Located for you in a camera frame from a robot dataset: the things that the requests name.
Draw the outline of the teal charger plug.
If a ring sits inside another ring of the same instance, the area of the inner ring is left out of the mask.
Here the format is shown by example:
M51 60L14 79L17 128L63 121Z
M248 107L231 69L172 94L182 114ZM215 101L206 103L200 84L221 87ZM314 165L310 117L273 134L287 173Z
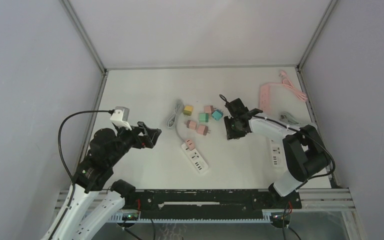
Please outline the teal charger plug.
M224 113L219 110L219 109L216 109L213 111L213 113L211 114L212 118L216 121L219 121L222 119L222 117L224 116Z

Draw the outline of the pink power strip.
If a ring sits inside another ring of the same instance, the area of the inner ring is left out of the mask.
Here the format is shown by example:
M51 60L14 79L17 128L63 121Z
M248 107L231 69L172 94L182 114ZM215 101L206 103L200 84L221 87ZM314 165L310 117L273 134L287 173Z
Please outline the pink power strip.
M270 83L263 84L259 89L259 109L267 115L271 114Z

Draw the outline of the white power strip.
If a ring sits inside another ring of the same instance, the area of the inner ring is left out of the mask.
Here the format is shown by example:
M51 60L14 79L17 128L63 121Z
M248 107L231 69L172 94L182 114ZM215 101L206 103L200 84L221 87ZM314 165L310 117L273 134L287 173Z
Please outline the white power strip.
M181 150L184 155L187 157L188 161L192 164L194 169L200 174L203 175L209 170L209 165L203 156L195 148L194 150L186 149L185 143L181 145Z
M273 140L269 142L270 158L275 168L283 168L285 165L282 146Z

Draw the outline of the green charger plug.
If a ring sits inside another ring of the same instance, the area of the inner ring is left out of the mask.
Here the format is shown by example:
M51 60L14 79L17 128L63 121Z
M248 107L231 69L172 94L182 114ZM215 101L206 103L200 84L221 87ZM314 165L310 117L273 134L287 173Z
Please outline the green charger plug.
M200 123L208 123L210 119L210 114L206 112L202 112L198 114L198 121Z

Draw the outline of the pink USB charger plug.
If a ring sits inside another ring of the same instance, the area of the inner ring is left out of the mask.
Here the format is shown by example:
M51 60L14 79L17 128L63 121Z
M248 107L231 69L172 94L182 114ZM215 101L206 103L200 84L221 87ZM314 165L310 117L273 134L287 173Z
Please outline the pink USB charger plug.
M186 150L193 151L196 148L194 141L191 140L190 138L186 139L184 143L185 143Z

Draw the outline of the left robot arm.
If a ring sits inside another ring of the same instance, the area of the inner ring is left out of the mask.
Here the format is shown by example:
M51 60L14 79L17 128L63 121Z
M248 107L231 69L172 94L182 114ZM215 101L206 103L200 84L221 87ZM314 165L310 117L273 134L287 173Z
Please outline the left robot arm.
M98 130L89 150L77 166L67 197L56 218L43 236L44 240L90 240L118 210L136 203L135 187L119 179L94 210L86 215L93 200L114 174L114 166L132 148L152 149L162 130L149 128L139 121L128 128Z

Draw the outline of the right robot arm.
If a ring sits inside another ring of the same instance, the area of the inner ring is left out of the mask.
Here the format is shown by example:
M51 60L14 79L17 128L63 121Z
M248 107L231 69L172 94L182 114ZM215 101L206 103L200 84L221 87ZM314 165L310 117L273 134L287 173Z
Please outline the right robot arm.
M289 194L309 180L321 178L321 170L330 167L325 176L331 175L336 164L326 149L318 130L310 124L292 126L276 120L260 109L248 109L240 98L228 101L222 94L229 115L223 118L226 137L235 140L247 134L259 134L281 146L286 171L269 186L269 203L282 208L289 201Z

